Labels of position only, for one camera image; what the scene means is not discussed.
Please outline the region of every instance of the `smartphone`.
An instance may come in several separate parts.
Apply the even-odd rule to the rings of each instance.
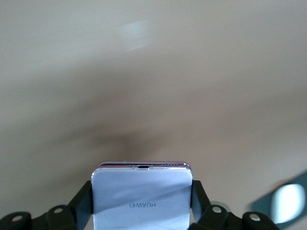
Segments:
[[[182,161],[107,161],[92,174],[94,230],[186,230],[192,170]]]

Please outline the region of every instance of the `phone back panel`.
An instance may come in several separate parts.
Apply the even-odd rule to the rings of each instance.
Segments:
[[[190,169],[97,169],[94,230],[186,230]]]

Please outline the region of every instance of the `white oval light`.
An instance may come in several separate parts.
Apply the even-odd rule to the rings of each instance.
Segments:
[[[300,184],[287,184],[280,187],[272,197],[272,221],[279,224],[295,219],[304,210],[305,199],[305,190]]]

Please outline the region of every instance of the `beige surface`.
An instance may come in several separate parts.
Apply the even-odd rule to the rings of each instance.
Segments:
[[[306,12],[2,1],[0,216],[68,203],[105,160],[187,161],[241,216],[307,168]]]

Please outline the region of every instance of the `charging port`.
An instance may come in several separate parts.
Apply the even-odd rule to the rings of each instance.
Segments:
[[[149,165],[138,165],[137,166],[139,169],[148,169]]]

